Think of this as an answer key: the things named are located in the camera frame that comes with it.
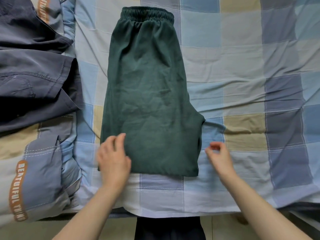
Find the checkered bed sheet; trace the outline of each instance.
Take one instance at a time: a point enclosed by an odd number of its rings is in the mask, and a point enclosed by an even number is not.
[[[227,144],[237,173],[274,207],[320,203],[320,0],[76,0],[79,208],[101,185],[94,156],[124,6],[174,14],[190,101],[206,122],[198,177],[132,174],[118,206],[145,217],[239,211],[206,158],[211,141]]]

